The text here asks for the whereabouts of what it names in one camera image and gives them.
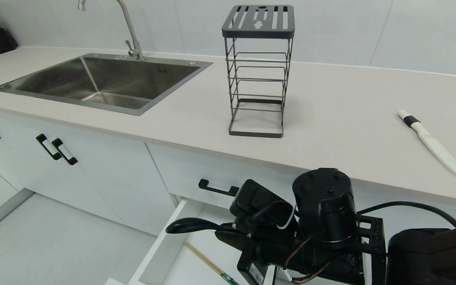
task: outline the floor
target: floor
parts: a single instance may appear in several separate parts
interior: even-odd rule
[[[127,284],[155,239],[33,194],[0,222],[0,285]]]

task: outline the chopstick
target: chopstick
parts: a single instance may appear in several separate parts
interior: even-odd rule
[[[215,265],[212,261],[210,261],[206,256],[204,256],[198,249],[193,247],[189,242],[185,242],[184,245],[190,249],[198,258],[200,258],[205,264],[207,264],[212,270],[214,270],[217,274],[219,274],[228,284],[230,285],[239,285],[233,278],[231,278],[228,274],[221,270],[217,265]]]

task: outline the beige countertop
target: beige countertop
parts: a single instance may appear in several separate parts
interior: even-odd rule
[[[91,52],[125,54],[20,47],[0,55],[0,84]],[[0,109],[277,169],[335,167],[358,186],[456,204],[456,177],[396,115],[417,117],[456,158],[456,76],[293,62],[284,137],[263,139],[228,135],[224,58],[147,55],[213,65],[141,116],[3,92]]]

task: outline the knife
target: knife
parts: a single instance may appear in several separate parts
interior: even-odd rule
[[[427,132],[422,123],[405,110],[398,110],[397,114],[408,127],[413,129],[418,134],[420,141],[422,141],[422,143],[437,158],[437,160],[439,160],[444,166],[446,166],[446,168],[456,175],[456,160],[438,140],[433,138],[429,132]]]

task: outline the kitchen sink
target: kitchen sink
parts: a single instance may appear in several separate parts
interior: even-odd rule
[[[142,115],[212,63],[86,54],[0,85],[0,91]]]

